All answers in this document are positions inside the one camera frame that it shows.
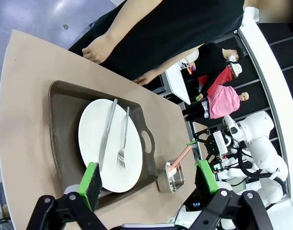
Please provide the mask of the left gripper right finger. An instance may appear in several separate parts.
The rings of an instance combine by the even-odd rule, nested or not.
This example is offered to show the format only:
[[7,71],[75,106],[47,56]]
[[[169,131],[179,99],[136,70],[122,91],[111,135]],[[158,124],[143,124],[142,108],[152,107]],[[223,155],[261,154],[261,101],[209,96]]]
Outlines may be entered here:
[[272,230],[273,226],[259,194],[254,190],[241,195],[219,188],[207,160],[196,164],[195,185],[203,210],[192,223],[192,230],[222,230],[230,220],[234,230]]

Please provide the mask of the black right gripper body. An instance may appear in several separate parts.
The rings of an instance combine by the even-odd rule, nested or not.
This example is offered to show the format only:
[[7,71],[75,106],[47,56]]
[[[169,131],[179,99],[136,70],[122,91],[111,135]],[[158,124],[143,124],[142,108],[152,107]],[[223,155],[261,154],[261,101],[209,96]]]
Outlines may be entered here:
[[205,141],[207,153],[213,156],[219,156],[220,152],[213,135],[209,135]]

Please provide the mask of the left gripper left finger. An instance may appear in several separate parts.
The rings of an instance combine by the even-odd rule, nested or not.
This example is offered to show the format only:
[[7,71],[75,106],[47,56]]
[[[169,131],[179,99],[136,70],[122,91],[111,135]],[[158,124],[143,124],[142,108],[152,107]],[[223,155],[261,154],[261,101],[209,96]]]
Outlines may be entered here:
[[99,164],[88,164],[80,184],[67,187],[62,197],[39,197],[27,225],[28,230],[63,230],[67,223],[77,223],[82,230],[104,230],[94,213],[102,180]]

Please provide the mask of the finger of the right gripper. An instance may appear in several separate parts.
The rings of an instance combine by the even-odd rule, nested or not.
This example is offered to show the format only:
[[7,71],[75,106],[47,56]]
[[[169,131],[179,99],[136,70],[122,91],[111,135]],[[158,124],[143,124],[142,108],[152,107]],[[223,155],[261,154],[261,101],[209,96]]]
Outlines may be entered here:
[[190,145],[193,145],[193,144],[196,144],[198,142],[200,143],[206,143],[207,141],[205,139],[201,139],[200,138],[200,135],[202,134],[207,134],[209,135],[210,134],[210,130],[209,129],[204,129],[204,130],[201,130],[199,132],[196,132],[194,135],[193,135],[193,141],[188,143],[187,146],[190,146]]

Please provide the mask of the person's left hand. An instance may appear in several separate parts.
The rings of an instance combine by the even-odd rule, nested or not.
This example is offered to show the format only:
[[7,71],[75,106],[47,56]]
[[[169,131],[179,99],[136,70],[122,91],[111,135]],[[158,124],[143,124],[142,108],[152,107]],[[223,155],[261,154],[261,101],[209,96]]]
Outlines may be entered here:
[[154,71],[149,71],[149,72],[143,74],[142,76],[134,79],[133,82],[138,85],[143,86],[143,85],[150,83],[157,76],[158,76],[158,73],[156,73]]

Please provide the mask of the person's right hand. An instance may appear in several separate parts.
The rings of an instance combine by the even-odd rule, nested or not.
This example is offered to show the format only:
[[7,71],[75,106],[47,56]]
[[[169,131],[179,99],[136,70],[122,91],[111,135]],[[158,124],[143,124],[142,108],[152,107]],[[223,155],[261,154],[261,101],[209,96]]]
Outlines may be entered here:
[[114,43],[105,34],[92,41],[82,49],[82,56],[94,63],[104,62],[114,49]]

